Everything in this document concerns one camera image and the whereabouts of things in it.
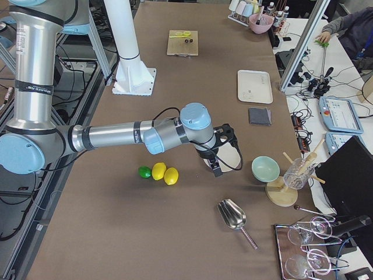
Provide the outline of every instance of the silver scoop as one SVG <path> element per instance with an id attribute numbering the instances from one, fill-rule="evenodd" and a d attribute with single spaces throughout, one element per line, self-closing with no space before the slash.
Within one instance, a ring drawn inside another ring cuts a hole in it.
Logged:
<path id="1" fill-rule="evenodd" d="M 244 228 L 244 225 L 246 224 L 245 212 L 230 199 L 220 201 L 217 207 L 227 226 L 229 226 L 231 229 L 239 229 L 242 231 L 251 246 L 255 250 L 258 249 L 258 246 L 255 244 L 254 240 Z"/>

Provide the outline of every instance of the mint green bowl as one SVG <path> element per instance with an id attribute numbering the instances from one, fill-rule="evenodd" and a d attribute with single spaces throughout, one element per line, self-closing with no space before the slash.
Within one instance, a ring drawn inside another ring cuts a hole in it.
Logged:
<path id="1" fill-rule="evenodd" d="M 268 156 L 258 156 L 251 164 L 252 174 L 259 181 L 268 183 L 275 181 L 280 175 L 277 162 Z"/>

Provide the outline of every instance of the computer monitor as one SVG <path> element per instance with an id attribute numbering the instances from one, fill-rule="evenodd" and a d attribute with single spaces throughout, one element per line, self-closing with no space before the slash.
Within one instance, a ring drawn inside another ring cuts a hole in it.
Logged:
<path id="1" fill-rule="evenodd" d="M 346 220 L 367 215 L 373 219 L 373 156 L 356 136 L 320 164 L 316 175 L 326 181 L 322 188 L 338 216 Z M 350 233 L 373 265 L 373 225 Z"/>

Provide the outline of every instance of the bowl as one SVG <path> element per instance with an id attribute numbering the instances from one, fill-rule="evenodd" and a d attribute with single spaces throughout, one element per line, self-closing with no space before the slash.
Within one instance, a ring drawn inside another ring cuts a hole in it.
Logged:
<path id="1" fill-rule="evenodd" d="M 268 183 L 275 181 L 280 175 L 277 162 L 268 156 L 258 156 L 251 164 L 252 174 L 259 181 Z"/>
<path id="2" fill-rule="evenodd" d="M 264 22 L 265 25 L 258 25 L 258 24 L 255 24 L 256 20 L 258 19 L 258 16 L 259 16 L 258 13 L 254 13 L 253 15 L 249 17 L 249 27 L 254 33 L 262 34 L 264 32 L 267 32 L 272 26 L 273 17 L 269 15 L 262 15 L 262 22 Z"/>

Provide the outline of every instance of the pink bowl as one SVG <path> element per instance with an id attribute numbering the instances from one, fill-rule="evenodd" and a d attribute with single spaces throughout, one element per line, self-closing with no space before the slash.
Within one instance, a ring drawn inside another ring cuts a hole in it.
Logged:
<path id="1" fill-rule="evenodd" d="M 269 15 L 263 15 L 262 16 L 262 21 L 264 21 L 266 24 L 265 25 L 257 25 L 256 20 L 258 19 L 259 14 L 254 13 L 249 17 L 249 27 L 250 29 L 256 33 L 256 34 L 262 34 L 264 32 L 267 32 L 270 27 L 273 24 L 273 17 Z"/>

